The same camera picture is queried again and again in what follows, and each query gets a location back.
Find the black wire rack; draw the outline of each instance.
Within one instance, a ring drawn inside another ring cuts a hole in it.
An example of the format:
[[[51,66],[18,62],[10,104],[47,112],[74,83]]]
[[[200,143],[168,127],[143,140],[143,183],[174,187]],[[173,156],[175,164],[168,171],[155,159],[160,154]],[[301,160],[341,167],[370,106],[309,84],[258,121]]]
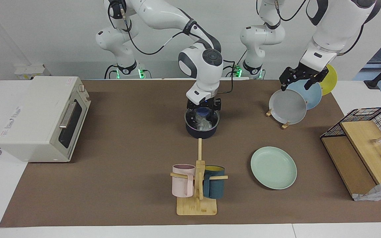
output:
[[[373,121],[381,131],[381,107],[354,109],[342,118],[336,125],[330,128],[326,133],[322,134],[324,137],[344,137],[346,136],[343,128],[340,126],[342,122],[359,122],[359,121]]]

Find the brown table mat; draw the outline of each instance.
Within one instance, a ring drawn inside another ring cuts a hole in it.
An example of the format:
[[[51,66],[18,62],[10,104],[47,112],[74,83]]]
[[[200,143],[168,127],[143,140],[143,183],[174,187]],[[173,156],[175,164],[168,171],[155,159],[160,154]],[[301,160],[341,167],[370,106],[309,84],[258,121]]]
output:
[[[203,159],[226,168],[224,198],[216,216],[180,217],[169,173],[197,159],[183,118],[193,81],[84,83],[92,103],[71,162],[28,164],[0,227],[381,221],[381,201],[351,199],[319,138],[343,117],[331,94],[286,130],[264,116],[278,81],[238,81],[219,95],[221,120]],[[252,175],[251,156],[263,146],[294,159],[290,188],[268,189]]]

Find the white robotic arm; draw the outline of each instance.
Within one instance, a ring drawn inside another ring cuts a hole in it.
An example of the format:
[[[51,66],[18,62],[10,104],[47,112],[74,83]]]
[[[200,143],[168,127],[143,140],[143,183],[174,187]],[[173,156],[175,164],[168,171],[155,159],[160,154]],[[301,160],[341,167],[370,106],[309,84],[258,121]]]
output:
[[[321,82],[328,73],[326,65],[342,51],[360,27],[377,14],[381,0],[316,0],[312,4],[316,4],[317,11],[310,15],[307,10],[307,15],[317,30],[299,65],[295,69],[287,67],[281,74],[279,79],[283,91],[301,79],[309,79],[305,84],[307,90],[312,84]]]
[[[196,83],[186,96],[195,105],[216,96],[223,71],[221,45],[186,12],[164,0],[104,0],[104,3],[110,17],[113,18],[112,26],[118,33],[111,34],[110,31],[106,33],[107,29],[103,30],[102,33],[97,34],[97,42],[101,48],[113,52],[117,62],[121,62],[124,66],[133,66],[136,62],[131,50],[122,44],[130,40],[128,30],[132,38],[137,35],[136,30],[133,33],[135,26],[129,16],[138,14],[151,28],[179,29],[195,41],[189,48],[180,52],[178,59],[180,69],[186,75],[196,79]]]
[[[259,17],[264,21],[263,25],[248,26],[240,32],[240,41],[246,46],[246,57],[239,63],[242,76],[257,78],[261,73],[265,51],[263,45],[280,44],[285,36],[283,26],[274,5],[275,0],[263,0],[260,4]]]

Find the white toaster oven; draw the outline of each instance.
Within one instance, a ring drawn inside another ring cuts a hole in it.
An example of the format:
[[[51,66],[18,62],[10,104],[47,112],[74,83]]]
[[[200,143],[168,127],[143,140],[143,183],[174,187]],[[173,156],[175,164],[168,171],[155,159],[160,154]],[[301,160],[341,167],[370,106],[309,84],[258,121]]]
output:
[[[70,161],[90,103],[78,77],[36,76],[1,128],[1,149],[21,161]]]

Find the oven knob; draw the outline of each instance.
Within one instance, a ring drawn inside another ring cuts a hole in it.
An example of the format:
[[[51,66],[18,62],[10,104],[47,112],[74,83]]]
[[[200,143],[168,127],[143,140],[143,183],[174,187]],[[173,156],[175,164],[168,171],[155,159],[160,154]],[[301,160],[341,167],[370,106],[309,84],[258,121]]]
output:
[[[79,92],[83,93],[85,91],[85,86],[83,84],[79,85]]]

